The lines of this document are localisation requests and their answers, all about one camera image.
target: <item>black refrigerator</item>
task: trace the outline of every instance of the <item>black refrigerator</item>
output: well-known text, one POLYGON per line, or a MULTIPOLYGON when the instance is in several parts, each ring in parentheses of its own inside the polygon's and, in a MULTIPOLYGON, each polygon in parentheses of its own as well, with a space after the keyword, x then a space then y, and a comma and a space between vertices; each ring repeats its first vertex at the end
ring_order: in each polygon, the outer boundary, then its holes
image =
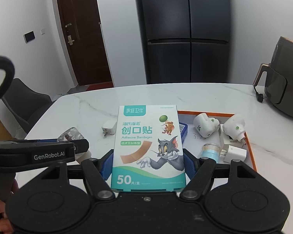
POLYGON ((148 83, 226 83, 230 0, 136 0, 148 83))

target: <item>metal bolt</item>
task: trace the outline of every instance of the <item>metal bolt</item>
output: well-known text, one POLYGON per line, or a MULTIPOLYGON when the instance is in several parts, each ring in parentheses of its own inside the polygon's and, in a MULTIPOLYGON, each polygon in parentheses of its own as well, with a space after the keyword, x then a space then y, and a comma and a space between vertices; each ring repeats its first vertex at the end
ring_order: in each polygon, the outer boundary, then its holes
POLYGON ((107 199, 112 197, 113 193, 111 191, 108 190, 102 190, 100 192, 98 192, 98 197, 102 198, 102 199, 107 199))
POLYGON ((143 200, 144 200, 144 201, 150 201, 150 200, 152 200, 152 198, 151 198, 151 197, 148 197, 148 196, 146 196, 146 197, 143 197, 143 200))
POLYGON ((193 199, 197 197, 197 192, 193 190, 186 190, 182 193, 183 197, 188 198, 188 199, 193 199))

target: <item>gray chair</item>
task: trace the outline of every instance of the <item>gray chair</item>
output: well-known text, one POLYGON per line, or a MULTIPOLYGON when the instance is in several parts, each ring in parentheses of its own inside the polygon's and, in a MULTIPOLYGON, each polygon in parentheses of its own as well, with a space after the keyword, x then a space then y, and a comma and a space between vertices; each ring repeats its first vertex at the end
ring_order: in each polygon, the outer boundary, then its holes
POLYGON ((26 133, 54 103, 46 94, 28 88, 19 78, 14 78, 2 101, 26 133))

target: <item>white and teal box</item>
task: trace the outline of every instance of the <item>white and teal box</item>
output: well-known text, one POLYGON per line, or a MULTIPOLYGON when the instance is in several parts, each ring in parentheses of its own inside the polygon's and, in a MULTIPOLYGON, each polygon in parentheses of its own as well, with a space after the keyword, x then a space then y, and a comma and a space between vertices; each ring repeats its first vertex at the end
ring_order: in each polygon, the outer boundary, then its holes
POLYGON ((177 107, 120 106, 111 188, 177 191, 185 186, 177 107))

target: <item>gray cartoon cat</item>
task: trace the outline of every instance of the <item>gray cartoon cat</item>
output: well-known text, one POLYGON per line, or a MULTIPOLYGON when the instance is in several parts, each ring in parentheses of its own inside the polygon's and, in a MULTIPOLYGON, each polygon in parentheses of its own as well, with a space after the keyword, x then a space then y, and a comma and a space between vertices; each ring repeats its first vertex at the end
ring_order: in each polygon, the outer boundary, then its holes
POLYGON ((147 164, 148 167, 152 167, 153 169, 161 168, 165 163, 169 163, 172 165, 176 170, 183 171, 185 166, 183 163, 183 156, 179 156, 177 149, 178 144, 176 141, 176 137, 173 137, 170 141, 164 140, 161 141, 158 139, 158 151, 157 156, 160 159, 156 162, 149 157, 145 157, 144 159, 138 160, 137 164, 140 164, 140 168, 144 168, 147 164))

